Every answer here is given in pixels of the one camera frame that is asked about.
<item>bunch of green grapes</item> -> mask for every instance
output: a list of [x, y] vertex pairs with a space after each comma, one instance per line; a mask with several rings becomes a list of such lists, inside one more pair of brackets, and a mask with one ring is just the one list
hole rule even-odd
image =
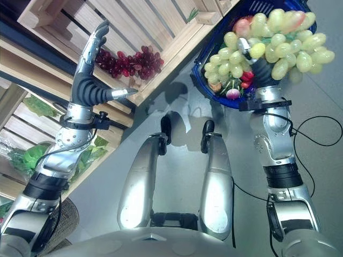
[[323, 64], [334, 59], [334, 52], [323, 44], [323, 33], [313, 34], [310, 28], [316, 16], [312, 12], [274, 9], [267, 18], [263, 13], [243, 17], [237, 21], [233, 32], [224, 36], [225, 48], [211, 56], [205, 64], [205, 77], [209, 84], [225, 83], [229, 76], [240, 78], [243, 71], [250, 71], [249, 64], [237, 50], [237, 39], [248, 40], [252, 58], [265, 58], [275, 63], [272, 78], [281, 80], [289, 71], [292, 82], [302, 80], [305, 72], [319, 73]]

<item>black cable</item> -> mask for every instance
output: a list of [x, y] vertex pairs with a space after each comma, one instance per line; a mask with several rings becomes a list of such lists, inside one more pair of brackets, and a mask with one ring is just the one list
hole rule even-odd
[[263, 199], [263, 198], [260, 198], [260, 197], [258, 197], [258, 196], [255, 196], [255, 195], [253, 195], [253, 194], [251, 194], [251, 193], [249, 193], [249, 192], [247, 192], [246, 190], [244, 190], [244, 189], [242, 189], [240, 186], [238, 186], [235, 182], [234, 182], [234, 185], [236, 186], [236, 187], [238, 187], [242, 192], [244, 192], [245, 194], [248, 194], [249, 196], [252, 196], [252, 197], [254, 197], [254, 198], [256, 198], [256, 199], [259, 199], [259, 200], [262, 200], [262, 201], [267, 201], [267, 200], [265, 200], [265, 199]]
[[74, 150], [74, 149], [77, 149], [77, 148], [80, 148], [88, 143], [90, 143], [94, 138], [95, 138], [95, 135], [96, 135], [96, 132], [98, 131], [98, 129], [96, 128], [92, 137], [87, 141], [85, 142], [83, 145], [81, 146], [73, 146], [73, 147], [67, 147], [67, 148], [63, 148], [63, 149], [60, 149], [60, 150], [56, 150], [56, 151], [53, 151], [53, 152], [50, 152], [50, 153], [47, 153], [47, 154], [44, 154], [42, 155], [41, 157], [38, 158], [37, 162], [36, 162], [36, 167], [37, 165], [39, 164], [39, 162], [46, 158], [47, 156], [51, 155], [51, 154], [58, 154], [58, 153], [62, 153], [62, 152], [67, 152], [67, 151], [70, 151], [70, 150]]
[[236, 248], [236, 238], [235, 238], [235, 182], [232, 178], [233, 185], [232, 185], [232, 219], [231, 219], [231, 231], [232, 231], [232, 246]]
[[59, 224], [59, 221], [61, 220], [61, 216], [62, 216], [62, 196], [59, 195], [59, 206], [58, 206], [58, 216], [57, 216], [57, 220], [56, 220], [56, 224], [54, 226], [54, 229], [51, 233], [51, 236], [49, 238], [49, 240], [53, 237], [57, 227], [58, 227], [58, 224]]

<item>blue basket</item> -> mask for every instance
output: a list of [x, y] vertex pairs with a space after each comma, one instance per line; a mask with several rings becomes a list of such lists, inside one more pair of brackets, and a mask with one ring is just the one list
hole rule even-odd
[[[229, 100], [224, 97], [216, 96], [208, 87], [207, 79], [204, 77], [204, 65], [209, 61], [209, 58], [216, 54], [220, 46], [223, 43], [224, 35], [232, 31], [232, 28], [236, 21], [241, 17], [248, 15], [255, 15], [258, 12], [262, 12], [268, 16], [268, 14], [276, 8], [281, 8], [285, 11], [297, 10], [310, 12], [311, 10], [305, 3], [306, 1], [297, 0], [241, 0], [215, 27], [214, 31], [210, 35], [209, 41], [206, 42], [206, 47], [200, 52], [198, 58], [195, 60], [195, 65], [192, 69], [193, 75], [196, 77], [200, 87], [199, 90], [208, 98], [217, 101], [230, 108], [238, 109], [240, 102], [245, 101], [244, 97], [236, 100]], [[317, 29], [317, 24], [314, 23], [309, 28], [313, 33]], [[253, 85], [246, 89], [245, 92], [253, 92]]]

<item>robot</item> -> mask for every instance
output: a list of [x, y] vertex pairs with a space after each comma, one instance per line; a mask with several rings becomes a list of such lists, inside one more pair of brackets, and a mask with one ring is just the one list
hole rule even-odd
[[[53, 228], [50, 214], [61, 204], [61, 192], [68, 188], [81, 153], [97, 129], [109, 127], [107, 114], [93, 115], [93, 106], [136, 92], [103, 88], [92, 80], [94, 60], [108, 30], [108, 21], [104, 21], [84, 48], [56, 142], [37, 161], [35, 174], [1, 224], [0, 256], [35, 256], [44, 248], [57, 227]], [[266, 61], [250, 57], [248, 42], [239, 39], [238, 47], [255, 74], [256, 96], [248, 95], [240, 110], [252, 111], [254, 145], [268, 182], [270, 230], [283, 245], [282, 256], [341, 256], [320, 233], [314, 205], [297, 171], [290, 137], [291, 101], [282, 99]], [[225, 143], [221, 134], [214, 132], [213, 121], [205, 123], [201, 140], [208, 163], [198, 217], [153, 212], [156, 162], [159, 155], [166, 154], [171, 129], [169, 118], [164, 116], [161, 132], [148, 137], [132, 164], [118, 208], [121, 230], [47, 256], [238, 256], [223, 242], [232, 227], [234, 181]]]

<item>concrete floor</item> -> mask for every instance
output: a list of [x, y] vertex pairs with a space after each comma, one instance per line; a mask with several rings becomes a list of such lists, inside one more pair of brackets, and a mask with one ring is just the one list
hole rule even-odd
[[[305, 75], [298, 85], [284, 80], [284, 96], [291, 99], [291, 115], [295, 127], [315, 115], [329, 115], [343, 124], [342, 1], [309, 0], [317, 15], [318, 32], [327, 35], [326, 46], [336, 53], [335, 61], [325, 65], [321, 74]], [[136, 111], [133, 129], [126, 139], [70, 196], [80, 213], [80, 225], [69, 237], [73, 243], [119, 229], [116, 214], [123, 183], [132, 161], [150, 133], [159, 131], [160, 119], [172, 114], [172, 143], [167, 155], [158, 159], [153, 208], [155, 211], [197, 213], [207, 156], [200, 151], [204, 122], [212, 118], [216, 131], [226, 142], [233, 176], [242, 188], [266, 197], [266, 178], [253, 149], [253, 135], [247, 112], [238, 112], [209, 99], [194, 86], [190, 72], [193, 54], [174, 76]], [[339, 127], [326, 119], [316, 119], [302, 129], [320, 142], [334, 142]], [[343, 199], [340, 196], [343, 178], [343, 141], [333, 147], [320, 147], [306, 138], [297, 137], [297, 151], [316, 181], [313, 202], [323, 234], [343, 252]], [[300, 167], [303, 180], [312, 191], [309, 176]], [[242, 256], [273, 256], [269, 247], [269, 227], [265, 202], [236, 191], [235, 234]], [[281, 256], [280, 244], [274, 243]]]

